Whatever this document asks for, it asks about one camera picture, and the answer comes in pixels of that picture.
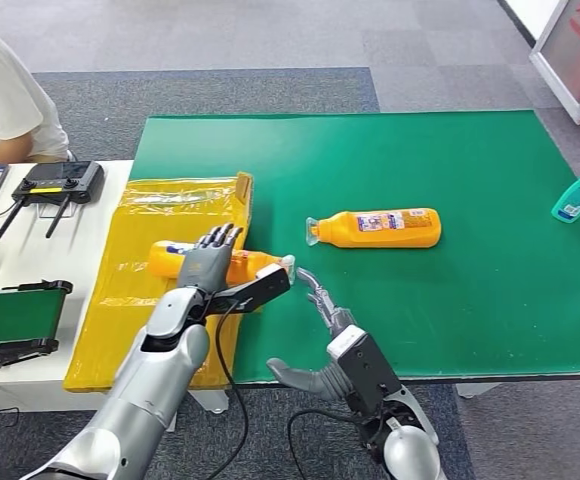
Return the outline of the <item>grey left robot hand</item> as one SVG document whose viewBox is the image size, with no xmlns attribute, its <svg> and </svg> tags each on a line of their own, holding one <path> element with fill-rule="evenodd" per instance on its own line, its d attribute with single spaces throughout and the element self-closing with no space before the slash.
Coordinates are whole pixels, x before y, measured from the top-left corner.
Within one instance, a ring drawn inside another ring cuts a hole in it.
<svg viewBox="0 0 580 480">
<path fill-rule="evenodd" d="M 202 236 L 184 255 L 176 286 L 195 287 L 205 295 L 227 287 L 227 274 L 235 242 L 242 227 L 227 223 Z"/>
</svg>

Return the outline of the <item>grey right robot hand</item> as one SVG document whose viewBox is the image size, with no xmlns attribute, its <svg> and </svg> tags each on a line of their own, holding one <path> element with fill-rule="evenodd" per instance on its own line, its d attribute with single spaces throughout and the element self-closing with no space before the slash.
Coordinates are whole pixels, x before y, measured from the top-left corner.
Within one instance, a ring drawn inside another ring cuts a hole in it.
<svg viewBox="0 0 580 480">
<path fill-rule="evenodd" d="M 296 277 L 309 287 L 307 298 L 319 312 L 332 340 L 348 326 L 356 324 L 349 309 L 336 305 L 313 273 L 298 267 Z M 353 391 L 350 380 L 335 360 L 331 360 L 318 371 L 291 368 L 279 358 L 270 358 L 266 365 L 280 384 L 313 394 L 322 400 L 342 400 Z"/>
</svg>

